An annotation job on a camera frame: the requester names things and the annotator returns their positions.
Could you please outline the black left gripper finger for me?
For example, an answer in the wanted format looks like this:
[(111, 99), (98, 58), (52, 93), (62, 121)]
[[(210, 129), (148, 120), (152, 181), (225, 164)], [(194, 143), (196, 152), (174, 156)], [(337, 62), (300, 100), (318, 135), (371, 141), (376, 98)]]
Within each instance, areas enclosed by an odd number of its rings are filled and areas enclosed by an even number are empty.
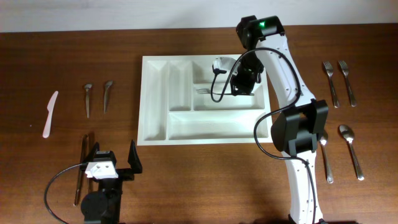
[(92, 147), (92, 149), (89, 151), (88, 155), (82, 160), (81, 163), (84, 164), (91, 162), (94, 159), (96, 153), (99, 151), (99, 149), (100, 149), (100, 144), (96, 142)]
[(139, 159), (139, 156), (137, 155), (136, 143), (134, 142), (134, 140), (132, 140), (130, 144), (127, 162), (129, 163), (133, 173), (135, 174), (142, 173), (142, 164)]

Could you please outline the steel table knife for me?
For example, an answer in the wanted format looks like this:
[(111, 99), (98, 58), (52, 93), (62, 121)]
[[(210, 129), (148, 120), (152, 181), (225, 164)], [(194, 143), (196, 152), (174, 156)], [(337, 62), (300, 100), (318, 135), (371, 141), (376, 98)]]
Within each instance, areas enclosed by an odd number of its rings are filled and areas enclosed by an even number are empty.
[[(81, 163), (84, 161), (84, 159), (86, 157), (86, 151), (88, 148), (88, 140), (89, 140), (89, 136), (87, 134), (84, 134), (83, 138), (82, 138), (82, 142), (81, 142), (81, 155), (80, 155)], [(79, 169), (76, 190), (75, 190), (75, 199), (74, 199), (74, 204), (73, 204), (75, 207), (79, 204), (79, 201), (80, 201), (82, 183), (83, 183), (83, 171)]]

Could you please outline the steel fork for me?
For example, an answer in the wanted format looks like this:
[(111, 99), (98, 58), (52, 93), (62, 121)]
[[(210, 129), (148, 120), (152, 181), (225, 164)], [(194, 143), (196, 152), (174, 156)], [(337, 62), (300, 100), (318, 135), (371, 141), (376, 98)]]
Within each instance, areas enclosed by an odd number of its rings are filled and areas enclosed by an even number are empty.
[(338, 101), (338, 97), (337, 97), (336, 90), (335, 90), (333, 80), (332, 80), (333, 67), (329, 61), (323, 61), (323, 66), (324, 66), (324, 70), (325, 70), (326, 74), (328, 75), (328, 82), (329, 82), (329, 86), (330, 86), (331, 97), (333, 100), (333, 106), (335, 108), (339, 108), (340, 102)]
[[(200, 89), (196, 89), (197, 94), (211, 94), (211, 90), (209, 88), (200, 88)], [(253, 93), (251, 93), (250, 95), (245, 95), (245, 94), (240, 94), (243, 96), (254, 96)]]
[(353, 93), (353, 89), (352, 89), (351, 84), (350, 84), (349, 79), (348, 79), (348, 74), (349, 74), (348, 65), (347, 65), (347, 63), (344, 60), (339, 60), (338, 63), (339, 63), (339, 66), (341, 68), (341, 71), (342, 71), (342, 73), (343, 73), (343, 75), (345, 77), (345, 82), (346, 82), (346, 87), (347, 87), (347, 91), (348, 91), (350, 105), (352, 107), (355, 107), (355, 106), (357, 106), (357, 101), (356, 101), (356, 98), (355, 98), (354, 93)]

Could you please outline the steel tablespoon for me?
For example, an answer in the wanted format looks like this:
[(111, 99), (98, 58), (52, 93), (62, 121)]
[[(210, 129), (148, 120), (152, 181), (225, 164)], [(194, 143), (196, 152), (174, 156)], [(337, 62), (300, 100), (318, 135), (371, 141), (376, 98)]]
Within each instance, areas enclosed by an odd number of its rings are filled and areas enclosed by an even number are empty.
[(348, 146), (349, 146), (349, 150), (352, 156), (352, 160), (353, 160), (353, 164), (354, 164), (354, 169), (355, 169), (355, 173), (357, 176), (358, 180), (364, 180), (364, 174), (363, 174), (363, 170), (359, 164), (359, 160), (356, 156), (356, 153), (354, 151), (354, 146), (353, 146), (353, 141), (354, 141), (354, 132), (353, 130), (345, 125), (345, 124), (341, 124), (338, 127), (339, 132), (341, 134), (341, 136), (345, 139), (345, 141), (347, 142)]
[(325, 165), (325, 173), (326, 173), (326, 181), (329, 184), (332, 184), (334, 182), (334, 178), (333, 178), (333, 173), (331, 170), (331, 165), (329, 163), (328, 160), (328, 155), (326, 152), (326, 145), (328, 143), (328, 134), (327, 132), (324, 130), (323, 131), (323, 135), (320, 139), (320, 145), (321, 145), (321, 149), (322, 149), (322, 153), (323, 153), (323, 160), (324, 160), (324, 165)]

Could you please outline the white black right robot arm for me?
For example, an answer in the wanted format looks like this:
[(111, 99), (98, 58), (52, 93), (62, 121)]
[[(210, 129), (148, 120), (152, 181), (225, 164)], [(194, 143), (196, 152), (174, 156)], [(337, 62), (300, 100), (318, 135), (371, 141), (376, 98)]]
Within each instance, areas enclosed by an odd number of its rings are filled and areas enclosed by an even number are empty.
[(271, 126), (271, 138), (287, 167), (291, 223), (324, 223), (318, 203), (315, 160), (328, 105), (306, 87), (289, 51), (283, 25), (277, 16), (241, 19), (236, 33), (247, 50), (232, 69), (229, 83), (233, 95), (250, 94), (266, 72), (277, 95), (279, 109)]

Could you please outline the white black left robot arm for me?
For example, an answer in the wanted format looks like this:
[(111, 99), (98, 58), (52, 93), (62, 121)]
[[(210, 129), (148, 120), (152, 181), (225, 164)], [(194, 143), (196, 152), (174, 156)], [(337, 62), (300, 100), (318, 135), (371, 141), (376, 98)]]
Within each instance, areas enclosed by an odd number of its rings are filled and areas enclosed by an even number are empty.
[(98, 143), (84, 158), (81, 170), (98, 184), (97, 191), (88, 193), (81, 203), (85, 223), (119, 223), (123, 183), (133, 181), (136, 174), (142, 173), (134, 141), (131, 141), (127, 162), (129, 168), (116, 168), (114, 152), (100, 151)]

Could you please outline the white plastic knife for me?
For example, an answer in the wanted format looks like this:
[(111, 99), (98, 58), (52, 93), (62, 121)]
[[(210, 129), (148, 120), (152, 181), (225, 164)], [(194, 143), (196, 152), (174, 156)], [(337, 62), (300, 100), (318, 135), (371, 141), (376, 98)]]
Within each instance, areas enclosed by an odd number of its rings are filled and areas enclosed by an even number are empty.
[(54, 107), (55, 107), (55, 102), (57, 100), (57, 96), (58, 96), (58, 91), (55, 91), (53, 93), (53, 95), (51, 96), (51, 98), (49, 100), (49, 103), (47, 105), (48, 115), (47, 115), (47, 119), (46, 119), (46, 122), (45, 122), (44, 130), (43, 130), (43, 133), (42, 133), (42, 137), (45, 138), (45, 139), (50, 136), (53, 110), (54, 110)]

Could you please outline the small steel teaspoon left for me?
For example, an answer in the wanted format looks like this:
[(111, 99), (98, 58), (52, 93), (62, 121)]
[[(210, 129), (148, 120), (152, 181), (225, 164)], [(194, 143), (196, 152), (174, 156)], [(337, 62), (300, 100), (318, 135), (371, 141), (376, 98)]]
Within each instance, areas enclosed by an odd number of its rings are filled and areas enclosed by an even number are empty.
[(86, 108), (86, 117), (89, 118), (90, 117), (90, 90), (92, 88), (92, 84), (91, 83), (87, 83), (84, 86), (85, 89), (85, 108)]

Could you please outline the small steel teaspoon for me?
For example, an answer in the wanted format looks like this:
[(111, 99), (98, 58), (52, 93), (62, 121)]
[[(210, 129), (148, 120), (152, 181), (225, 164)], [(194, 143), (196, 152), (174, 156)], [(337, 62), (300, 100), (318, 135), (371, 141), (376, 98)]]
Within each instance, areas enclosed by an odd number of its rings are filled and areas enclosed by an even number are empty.
[(107, 112), (108, 109), (108, 101), (109, 101), (109, 89), (112, 86), (113, 81), (109, 80), (104, 84), (104, 103), (103, 103), (103, 111)]
[(91, 83), (87, 83), (84, 86), (85, 89), (85, 108), (86, 108), (86, 117), (89, 118), (90, 117), (90, 90), (92, 88), (92, 84)]

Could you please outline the white plastic cutlery tray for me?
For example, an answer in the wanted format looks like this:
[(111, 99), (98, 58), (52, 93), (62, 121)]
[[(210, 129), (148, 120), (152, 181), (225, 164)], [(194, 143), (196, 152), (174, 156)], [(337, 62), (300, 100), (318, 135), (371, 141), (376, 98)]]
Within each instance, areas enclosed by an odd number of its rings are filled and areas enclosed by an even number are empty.
[(226, 75), (214, 77), (217, 55), (144, 56), (137, 143), (140, 146), (252, 143), (256, 121), (270, 112), (266, 76), (254, 86), (254, 96), (221, 93)]

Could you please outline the small steel teaspoon right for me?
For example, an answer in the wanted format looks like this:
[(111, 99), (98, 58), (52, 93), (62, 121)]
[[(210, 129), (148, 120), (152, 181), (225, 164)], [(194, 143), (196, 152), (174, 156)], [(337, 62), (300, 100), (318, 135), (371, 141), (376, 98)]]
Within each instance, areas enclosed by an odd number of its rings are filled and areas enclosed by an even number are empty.
[(104, 103), (103, 103), (103, 111), (107, 112), (108, 109), (108, 101), (109, 101), (109, 89), (112, 86), (113, 81), (109, 80), (104, 84)]

